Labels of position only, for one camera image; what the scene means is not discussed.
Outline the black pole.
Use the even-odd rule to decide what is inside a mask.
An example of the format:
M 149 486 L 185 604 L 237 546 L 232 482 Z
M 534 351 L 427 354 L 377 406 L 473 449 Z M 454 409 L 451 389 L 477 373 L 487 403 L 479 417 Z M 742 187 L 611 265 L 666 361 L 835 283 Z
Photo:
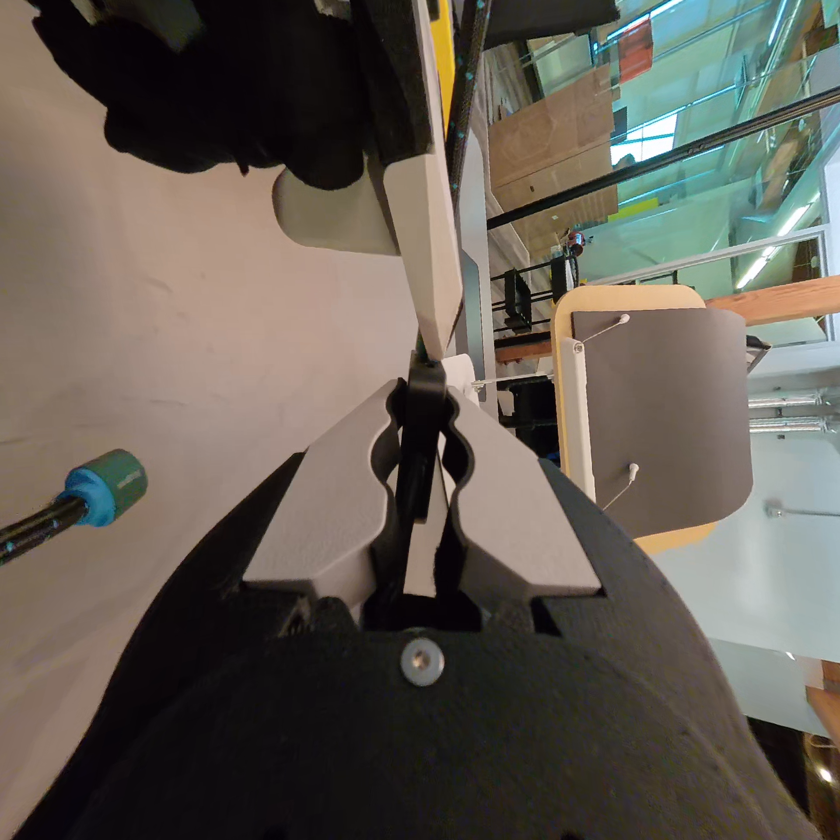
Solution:
M 791 102 L 729 128 L 681 144 L 672 150 L 658 154 L 645 161 L 631 164 L 621 170 L 611 171 L 588 182 L 583 182 L 582 184 L 534 200 L 516 209 L 500 213 L 487 219 L 486 229 L 487 231 L 495 230 L 548 209 L 597 193 L 609 186 L 618 186 L 643 175 L 653 174 L 670 165 L 687 161 L 709 151 L 719 149 L 722 146 L 746 139 L 753 134 L 775 128 L 785 122 L 830 108 L 838 103 L 839 86 L 834 86 L 808 98 Z

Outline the yellow plastic bin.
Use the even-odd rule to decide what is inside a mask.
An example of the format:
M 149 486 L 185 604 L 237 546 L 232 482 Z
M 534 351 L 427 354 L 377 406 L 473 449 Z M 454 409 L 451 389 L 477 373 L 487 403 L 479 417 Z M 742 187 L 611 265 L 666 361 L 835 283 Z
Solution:
M 434 54 L 443 106 L 444 132 L 448 131 L 455 87 L 455 38 L 452 7 L 449 1 L 436 1 L 437 17 L 431 22 Z

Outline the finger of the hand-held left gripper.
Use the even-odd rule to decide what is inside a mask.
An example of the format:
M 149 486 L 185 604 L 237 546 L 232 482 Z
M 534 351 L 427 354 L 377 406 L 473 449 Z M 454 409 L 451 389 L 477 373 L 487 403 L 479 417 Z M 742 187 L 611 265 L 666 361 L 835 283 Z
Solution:
M 443 104 L 426 2 L 411 2 L 430 150 L 386 166 L 384 188 L 427 355 L 444 358 L 463 298 Z

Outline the metal pipes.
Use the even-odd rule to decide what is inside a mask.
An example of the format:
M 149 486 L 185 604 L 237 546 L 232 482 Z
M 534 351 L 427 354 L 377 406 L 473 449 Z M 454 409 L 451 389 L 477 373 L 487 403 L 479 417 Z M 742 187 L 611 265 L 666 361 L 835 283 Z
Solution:
M 749 399 L 751 434 L 839 433 L 839 391 L 821 388 L 811 391 L 773 391 Z

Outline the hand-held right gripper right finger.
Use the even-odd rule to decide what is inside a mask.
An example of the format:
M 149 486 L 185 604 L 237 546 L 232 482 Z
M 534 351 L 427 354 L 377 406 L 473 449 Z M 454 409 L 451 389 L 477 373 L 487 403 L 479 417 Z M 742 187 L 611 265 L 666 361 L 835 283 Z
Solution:
M 436 594 L 471 601 L 588 596 L 602 584 L 539 458 L 454 387 L 442 426 L 452 483 Z

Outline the brown cardboard sheet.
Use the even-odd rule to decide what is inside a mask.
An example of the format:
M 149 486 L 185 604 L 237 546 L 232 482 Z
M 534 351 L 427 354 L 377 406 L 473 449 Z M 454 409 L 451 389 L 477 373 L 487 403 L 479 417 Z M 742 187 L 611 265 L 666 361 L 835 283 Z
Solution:
M 490 184 L 510 212 L 613 172 L 614 129 L 608 66 L 494 123 Z M 513 228 L 531 257 L 547 256 L 568 230 L 600 224 L 618 211 L 617 186 L 518 220 Z

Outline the orange poster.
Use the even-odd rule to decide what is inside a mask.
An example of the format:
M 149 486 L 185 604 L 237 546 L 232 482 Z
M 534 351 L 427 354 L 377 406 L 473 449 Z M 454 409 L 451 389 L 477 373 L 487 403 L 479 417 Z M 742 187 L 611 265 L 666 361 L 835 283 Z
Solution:
M 653 23 L 649 15 L 640 18 L 617 40 L 618 79 L 620 84 L 643 75 L 654 62 Z

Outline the wood-rimmed dark panel board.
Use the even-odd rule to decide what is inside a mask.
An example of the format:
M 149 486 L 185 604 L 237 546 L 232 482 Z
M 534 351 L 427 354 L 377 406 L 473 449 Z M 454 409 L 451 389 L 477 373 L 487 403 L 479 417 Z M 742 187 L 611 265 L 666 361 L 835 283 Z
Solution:
M 583 286 L 551 320 L 562 471 L 649 554 L 753 490 L 747 327 L 683 286 Z

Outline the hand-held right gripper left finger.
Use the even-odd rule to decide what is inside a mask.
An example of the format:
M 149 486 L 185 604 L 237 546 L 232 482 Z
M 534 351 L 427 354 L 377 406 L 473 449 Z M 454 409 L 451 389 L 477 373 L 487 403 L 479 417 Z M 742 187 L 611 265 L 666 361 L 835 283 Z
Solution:
M 352 614 L 374 593 L 371 555 L 396 523 L 386 481 L 400 453 L 394 396 L 387 381 L 306 450 L 244 572 L 248 586 L 335 597 Z

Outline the black metal rack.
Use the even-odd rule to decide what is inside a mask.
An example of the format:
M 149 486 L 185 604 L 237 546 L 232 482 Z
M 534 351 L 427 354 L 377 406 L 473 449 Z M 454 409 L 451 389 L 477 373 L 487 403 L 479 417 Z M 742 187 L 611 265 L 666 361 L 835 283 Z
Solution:
M 548 324 L 550 317 L 539 315 L 539 307 L 556 304 L 580 284 L 579 256 L 567 250 L 537 264 L 491 276 L 493 336 L 526 334 Z

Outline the person's left hand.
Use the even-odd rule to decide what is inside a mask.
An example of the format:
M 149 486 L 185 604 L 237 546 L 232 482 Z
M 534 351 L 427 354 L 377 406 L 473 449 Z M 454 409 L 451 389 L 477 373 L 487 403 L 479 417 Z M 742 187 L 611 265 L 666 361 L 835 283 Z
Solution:
M 349 14 L 310 1 L 31 2 L 116 151 L 182 174 L 286 167 L 357 182 L 371 109 Z

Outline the light wooden beam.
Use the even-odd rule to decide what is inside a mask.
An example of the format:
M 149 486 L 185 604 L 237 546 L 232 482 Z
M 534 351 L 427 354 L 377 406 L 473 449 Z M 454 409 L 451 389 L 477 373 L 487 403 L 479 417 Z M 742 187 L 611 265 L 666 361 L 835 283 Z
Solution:
M 839 276 L 742 291 L 706 301 L 708 309 L 733 312 L 748 328 L 775 322 L 819 319 L 839 313 Z

